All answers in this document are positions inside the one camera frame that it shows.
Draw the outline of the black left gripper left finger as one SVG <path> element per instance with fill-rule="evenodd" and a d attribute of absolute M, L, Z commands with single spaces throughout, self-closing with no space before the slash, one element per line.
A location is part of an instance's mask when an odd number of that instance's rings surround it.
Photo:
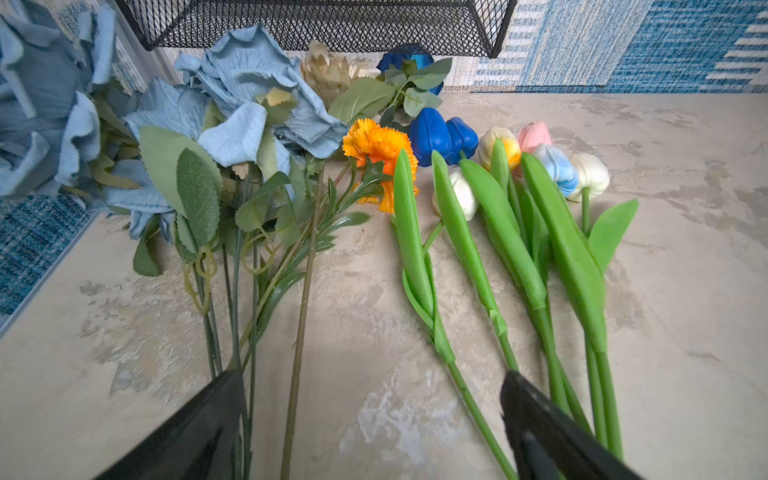
<path fill-rule="evenodd" d="M 242 371 L 225 371 L 98 477 L 229 479 L 244 412 Z"/>

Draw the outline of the dusty blue rose bouquet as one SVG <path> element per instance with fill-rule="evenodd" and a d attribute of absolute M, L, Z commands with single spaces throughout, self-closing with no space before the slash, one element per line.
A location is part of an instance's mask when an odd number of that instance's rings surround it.
<path fill-rule="evenodd" d="M 262 27 L 230 31 L 186 81 L 122 93 L 112 77 L 116 14 L 81 14 L 63 33 L 15 1 L 1 20 L 1 192 L 62 194 L 129 219 L 128 242 L 97 233 L 57 268 L 63 286 L 32 329 L 48 350 L 162 364 L 195 386 L 253 373 L 258 342 L 304 260 L 334 227 L 320 166 L 345 127 Z"/>

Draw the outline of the cream sunflower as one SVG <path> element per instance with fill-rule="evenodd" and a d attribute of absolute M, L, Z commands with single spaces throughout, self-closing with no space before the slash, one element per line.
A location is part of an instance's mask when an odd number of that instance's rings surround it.
<path fill-rule="evenodd" d="M 310 43 L 309 50 L 302 60 L 300 67 L 305 80 L 321 97 L 326 107 L 329 107 L 333 100 L 346 91 L 354 80 L 366 76 L 377 76 L 377 73 L 373 72 L 374 68 L 367 60 L 349 60 L 342 54 L 331 52 L 325 44 L 315 40 Z M 309 227 L 306 269 L 303 278 L 304 283 L 302 287 L 298 327 L 295 339 L 294 359 L 291 371 L 291 383 L 280 467 L 280 479 L 282 480 L 288 480 L 291 471 L 306 321 L 310 300 L 314 258 L 316 255 L 317 227 L 319 226 L 320 213 L 324 200 L 323 180 L 324 166 L 321 167 L 319 173 L 314 211 Z"/>

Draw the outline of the orange marigold flower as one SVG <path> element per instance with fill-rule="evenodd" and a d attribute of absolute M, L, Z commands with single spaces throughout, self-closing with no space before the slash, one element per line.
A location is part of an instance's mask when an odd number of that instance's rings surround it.
<path fill-rule="evenodd" d="M 352 211 L 355 203 L 377 204 L 380 211 L 394 212 L 394 183 L 398 156 L 403 153 L 417 166 L 411 142 L 406 133 L 381 126 L 372 119 L 359 119 L 342 141 L 343 154 L 349 160 L 340 176 L 350 175 L 343 193 L 337 182 L 330 179 L 321 185 L 323 174 L 315 178 L 313 190 L 305 196 L 301 208 L 291 208 L 289 226 L 277 226 L 257 239 L 262 244 L 275 238 L 284 245 L 282 259 L 262 260 L 252 269 L 258 298 L 254 301 L 253 317 L 246 325 L 239 341 L 238 351 L 244 355 L 243 363 L 253 361 L 255 348 L 271 320 L 272 314 L 284 294 L 300 280 L 309 278 L 309 256 L 334 246 L 334 233 L 345 227 L 358 226 L 370 220 L 369 213 Z"/>

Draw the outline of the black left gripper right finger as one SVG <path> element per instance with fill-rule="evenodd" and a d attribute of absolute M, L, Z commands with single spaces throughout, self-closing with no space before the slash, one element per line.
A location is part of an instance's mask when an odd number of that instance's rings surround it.
<path fill-rule="evenodd" d="M 521 479 L 640 480 L 520 373 L 506 373 L 500 403 Z"/>

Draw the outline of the deep blue rose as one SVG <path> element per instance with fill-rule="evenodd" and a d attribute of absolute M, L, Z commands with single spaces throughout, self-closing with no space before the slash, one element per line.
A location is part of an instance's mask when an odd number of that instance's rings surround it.
<path fill-rule="evenodd" d="M 422 110 L 441 105 L 439 93 L 452 65 L 451 57 L 436 60 L 417 44 L 390 51 L 383 57 L 384 69 L 352 80 L 331 102 L 329 113 L 347 126 L 372 119 L 406 131 Z"/>

